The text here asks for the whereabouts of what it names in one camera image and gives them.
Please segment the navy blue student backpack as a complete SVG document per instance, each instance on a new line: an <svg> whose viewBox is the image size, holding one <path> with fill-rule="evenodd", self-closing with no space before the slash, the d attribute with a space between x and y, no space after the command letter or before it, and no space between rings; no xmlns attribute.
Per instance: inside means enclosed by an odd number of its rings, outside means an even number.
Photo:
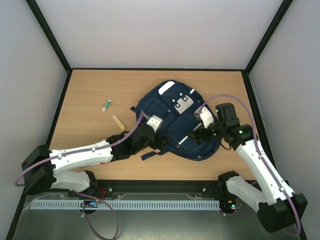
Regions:
<svg viewBox="0 0 320 240"><path fill-rule="evenodd" d="M156 115L163 119L156 134L166 136L164 150L154 150L142 155L146 160L155 155L172 153L184 159L203 161L213 156L221 145L217 142L196 144L191 138L192 131L201 128L203 123L194 112L204 103L203 97L192 87L176 80L166 80L149 91L130 109L147 117Z"/></svg>

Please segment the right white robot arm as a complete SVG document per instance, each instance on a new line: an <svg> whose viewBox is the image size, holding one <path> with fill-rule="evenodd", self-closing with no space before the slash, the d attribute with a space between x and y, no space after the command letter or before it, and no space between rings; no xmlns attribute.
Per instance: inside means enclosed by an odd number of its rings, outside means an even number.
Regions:
<svg viewBox="0 0 320 240"><path fill-rule="evenodd" d="M202 126L192 136L196 141L223 139L242 157L259 185L256 188L230 171L219 176L218 191L243 200L257 213L259 222L269 233L291 225L301 231L300 220L308 204L307 198L302 193L297 194L280 176L265 154L253 125L240 123L232 103L219 104L215 109L217 119L205 106L194 112Z"/></svg>

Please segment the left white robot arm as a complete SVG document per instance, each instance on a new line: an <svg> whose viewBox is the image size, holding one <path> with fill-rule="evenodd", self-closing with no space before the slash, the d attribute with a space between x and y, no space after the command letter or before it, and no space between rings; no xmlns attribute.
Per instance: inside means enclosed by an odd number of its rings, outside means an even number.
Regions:
<svg viewBox="0 0 320 240"><path fill-rule="evenodd" d="M140 123L132 132L71 149L49 150L47 145L39 145L21 164L25 191L36 195L50 189L96 189L91 171L73 170L128 159L155 142L159 127L158 121Z"/></svg>

